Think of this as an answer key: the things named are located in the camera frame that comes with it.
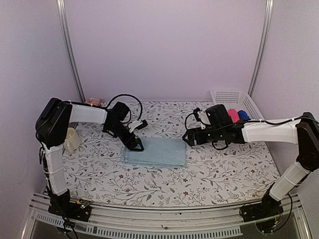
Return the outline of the dark blue towel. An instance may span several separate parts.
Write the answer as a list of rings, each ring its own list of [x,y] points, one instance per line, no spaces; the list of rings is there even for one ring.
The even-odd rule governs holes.
[[[238,111],[237,114],[240,120],[250,120],[248,114],[243,110]]]

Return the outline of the light blue towel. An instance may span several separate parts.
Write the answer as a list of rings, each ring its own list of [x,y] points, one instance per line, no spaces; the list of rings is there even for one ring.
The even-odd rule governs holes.
[[[122,161],[146,167],[180,168],[186,165],[186,144],[181,139],[143,137],[143,151],[124,151]]]

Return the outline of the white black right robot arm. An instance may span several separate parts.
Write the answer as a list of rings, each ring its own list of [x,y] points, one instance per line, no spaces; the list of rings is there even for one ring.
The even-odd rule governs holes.
[[[207,119],[209,124],[202,121],[200,127],[186,129],[183,141],[189,146],[215,144],[219,141],[223,141],[226,146],[260,141],[298,145],[296,161],[270,186],[263,196],[263,202],[258,205],[258,213],[262,217],[273,213],[277,209],[277,202],[319,167],[319,123],[311,113],[270,121],[259,119],[232,122],[230,117],[222,118],[216,114],[207,114]]]

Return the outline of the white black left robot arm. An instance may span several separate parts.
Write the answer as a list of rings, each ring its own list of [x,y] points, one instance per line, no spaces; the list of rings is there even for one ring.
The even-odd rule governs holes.
[[[54,196],[69,194],[62,163],[63,144],[69,124],[101,124],[103,132],[118,138],[128,150],[143,151],[142,141],[134,134],[134,130],[147,126],[147,122],[138,119],[125,123],[124,119],[129,113],[130,108],[122,102],[116,102],[110,108],[50,99],[36,122],[35,136],[41,145],[40,161],[43,163],[47,186]]]

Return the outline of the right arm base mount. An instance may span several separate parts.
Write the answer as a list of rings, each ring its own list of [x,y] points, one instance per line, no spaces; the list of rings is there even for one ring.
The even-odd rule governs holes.
[[[280,201],[273,199],[259,203],[247,203],[239,209],[239,214],[244,222],[264,219],[267,217],[282,214],[284,212]]]

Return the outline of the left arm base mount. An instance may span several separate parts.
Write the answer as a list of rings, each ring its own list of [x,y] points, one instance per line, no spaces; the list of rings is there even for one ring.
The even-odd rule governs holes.
[[[69,199],[50,199],[48,212],[65,219],[73,219],[88,222],[91,216],[92,207],[70,202]]]

